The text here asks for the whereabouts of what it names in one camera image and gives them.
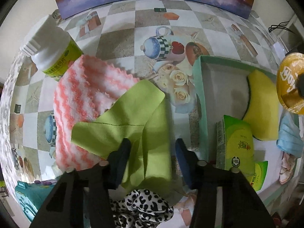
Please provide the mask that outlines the green tissue pack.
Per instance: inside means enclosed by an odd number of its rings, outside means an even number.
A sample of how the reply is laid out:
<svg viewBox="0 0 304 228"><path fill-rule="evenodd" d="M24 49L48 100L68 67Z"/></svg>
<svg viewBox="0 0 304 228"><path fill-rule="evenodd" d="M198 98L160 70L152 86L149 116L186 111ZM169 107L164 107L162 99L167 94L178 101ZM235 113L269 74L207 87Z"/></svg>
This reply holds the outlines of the green tissue pack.
<svg viewBox="0 0 304 228"><path fill-rule="evenodd" d="M255 162L255 173L252 176L247 177L247 181L250 183L251 187L257 192L261 190L268 169L268 162Z"/></svg>

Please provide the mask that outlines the leopard print scrunchie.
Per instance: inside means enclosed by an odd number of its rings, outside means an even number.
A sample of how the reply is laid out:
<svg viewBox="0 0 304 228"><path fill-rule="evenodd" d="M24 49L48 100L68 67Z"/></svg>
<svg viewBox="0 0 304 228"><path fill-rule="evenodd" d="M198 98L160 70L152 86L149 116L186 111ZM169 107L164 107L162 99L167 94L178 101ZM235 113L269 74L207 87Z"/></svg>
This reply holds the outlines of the leopard print scrunchie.
<svg viewBox="0 0 304 228"><path fill-rule="evenodd" d="M155 192L136 189L121 200L110 200L116 227L157 227L169 221L174 208Z"/></svg>

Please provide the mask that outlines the small green box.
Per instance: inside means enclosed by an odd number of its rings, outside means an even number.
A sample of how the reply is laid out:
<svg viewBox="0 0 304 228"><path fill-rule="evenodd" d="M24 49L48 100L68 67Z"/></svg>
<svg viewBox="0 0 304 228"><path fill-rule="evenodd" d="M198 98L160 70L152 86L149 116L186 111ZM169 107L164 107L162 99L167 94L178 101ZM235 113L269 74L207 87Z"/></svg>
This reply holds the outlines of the small green box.
<svg viewBox="0 0 304 228"><path fill-rule="evenodd" d="M253 134L250 125L235 117L224 115L216 123L216 167L238 168L246 177L255 174Z"/></svg>

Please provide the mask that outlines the light blue felt cloth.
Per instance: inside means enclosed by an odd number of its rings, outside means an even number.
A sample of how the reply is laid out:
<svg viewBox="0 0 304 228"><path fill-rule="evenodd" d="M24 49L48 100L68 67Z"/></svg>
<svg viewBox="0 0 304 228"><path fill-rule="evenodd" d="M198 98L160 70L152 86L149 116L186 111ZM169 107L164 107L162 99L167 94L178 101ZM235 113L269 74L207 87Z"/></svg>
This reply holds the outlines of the light blue felt cloth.
<svg viewBox="0 0 304 228"><path fill-rule="evenodd" d="M296 158L302 155L303 140L300 137L300 129L289 112L285 112L281 119L277 147Z"/></svg>

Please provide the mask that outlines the green yellow scrub sponge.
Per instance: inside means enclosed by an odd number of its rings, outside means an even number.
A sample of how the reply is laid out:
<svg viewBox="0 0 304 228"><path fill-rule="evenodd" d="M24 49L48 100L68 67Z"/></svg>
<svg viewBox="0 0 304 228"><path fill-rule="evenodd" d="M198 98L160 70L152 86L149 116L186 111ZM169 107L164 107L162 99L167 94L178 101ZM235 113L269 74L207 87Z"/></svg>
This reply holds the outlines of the green yellow scrub sponge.
<svg viewBox="0 0 304 228"><path fill-rule="evenodd" d="M263 72L254 70L247 76L248 108L243 120L250 124L253 136L260 141L275 141L279 130L279 100L276 86Z"/></svg>

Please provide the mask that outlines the lime green cloth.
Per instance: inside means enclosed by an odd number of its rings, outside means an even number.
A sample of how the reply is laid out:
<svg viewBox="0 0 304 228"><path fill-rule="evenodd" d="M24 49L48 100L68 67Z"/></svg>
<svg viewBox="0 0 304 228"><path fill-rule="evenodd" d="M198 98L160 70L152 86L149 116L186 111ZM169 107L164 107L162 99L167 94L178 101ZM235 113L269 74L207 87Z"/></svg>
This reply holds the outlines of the lime green cloth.
<svg viewBox="0 0 304 228"><path fill-rule="evenodd" d="M148 80L141 80L91 123L78 122L72 143L101 158L131 142L131 151L121 182L128 192L148 189L160 196L171 188L171 142L165 93Z"/></svg>

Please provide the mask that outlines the pink white zigzag cloth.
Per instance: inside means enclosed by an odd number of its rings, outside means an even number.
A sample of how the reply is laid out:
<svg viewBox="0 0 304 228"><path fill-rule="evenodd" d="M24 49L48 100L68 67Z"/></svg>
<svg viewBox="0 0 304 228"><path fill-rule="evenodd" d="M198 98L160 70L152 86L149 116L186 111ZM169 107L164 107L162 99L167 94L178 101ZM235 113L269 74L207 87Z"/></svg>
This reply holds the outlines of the pink white zigzag cloth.
<svg viewBox="0 0 304 228"><path fill-rule="evenodd" d="M56 164L61 171L88 169L101 160L71 142L72 128L96 120L137 82L139 78L93 56L70 63L54 92Z"/></svg>

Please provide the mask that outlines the teal embossed case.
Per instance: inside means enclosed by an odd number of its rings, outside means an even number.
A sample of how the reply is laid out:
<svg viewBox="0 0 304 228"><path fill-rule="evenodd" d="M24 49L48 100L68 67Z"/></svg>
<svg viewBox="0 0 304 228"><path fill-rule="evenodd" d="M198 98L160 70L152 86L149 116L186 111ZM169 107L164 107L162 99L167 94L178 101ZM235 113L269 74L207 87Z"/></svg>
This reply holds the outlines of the teal embossed case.
<svg viewBox="0 0 304 228"><path fill-rule="evenodd" d="M18 181L15 187L17 201L27 219L32 222L46 197L57 184L56 179L33 183Z"/></svg>

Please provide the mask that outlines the pink floral fabric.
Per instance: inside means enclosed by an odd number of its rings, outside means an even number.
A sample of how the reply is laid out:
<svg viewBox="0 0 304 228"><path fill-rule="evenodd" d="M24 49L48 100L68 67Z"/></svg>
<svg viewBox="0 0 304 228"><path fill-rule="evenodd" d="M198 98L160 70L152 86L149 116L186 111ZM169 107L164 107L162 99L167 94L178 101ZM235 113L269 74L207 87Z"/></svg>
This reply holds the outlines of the pink floral fabric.
<svg viewBox="0 0 304 228"><path fill-rule="evenodd" d="M283 153L282 161L281 161L281 169L279 174L279 183L281 185L287 183L289 179L292 177L293 169L295 167L296 158L292 154L288 154L286 152Z"/></svg>

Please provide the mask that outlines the teal rimmed white tray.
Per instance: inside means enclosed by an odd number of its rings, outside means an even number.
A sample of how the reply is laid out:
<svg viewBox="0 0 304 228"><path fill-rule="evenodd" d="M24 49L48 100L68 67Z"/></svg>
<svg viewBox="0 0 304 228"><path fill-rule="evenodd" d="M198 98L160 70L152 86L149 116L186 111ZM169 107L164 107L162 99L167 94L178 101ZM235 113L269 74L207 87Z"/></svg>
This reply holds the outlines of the teal rimmed white tray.
<svg viewBox="0 0 304 228"><path fill-rule="evenodd" d="M256 65L241 61L201 56L193 66L194 83L199 110L200 158L206 161L216 159L216 123L224 115L241 119L249 102L247 76ZM258 191L266 207L281 205L290 200L301 176L302 160L296 160L294 175L284 185L278 182L283 152L276 141L253 140L255 160L267 161L268 169L262 189Z"/></svg>

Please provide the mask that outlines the white pill bottle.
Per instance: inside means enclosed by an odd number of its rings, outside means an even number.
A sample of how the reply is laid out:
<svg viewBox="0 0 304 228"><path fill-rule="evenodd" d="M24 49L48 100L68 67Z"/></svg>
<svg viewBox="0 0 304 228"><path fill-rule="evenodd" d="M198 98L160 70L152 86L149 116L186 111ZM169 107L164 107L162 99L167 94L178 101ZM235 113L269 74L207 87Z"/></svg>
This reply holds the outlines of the white pill bottle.
<svg viewBox="0 0 304 228"><path fill-rule="evenodd" d="M30 29L20 50L31 58L38 70L56 81L65 74L69 64L83 54L51 15L43 17Z"/></svg>

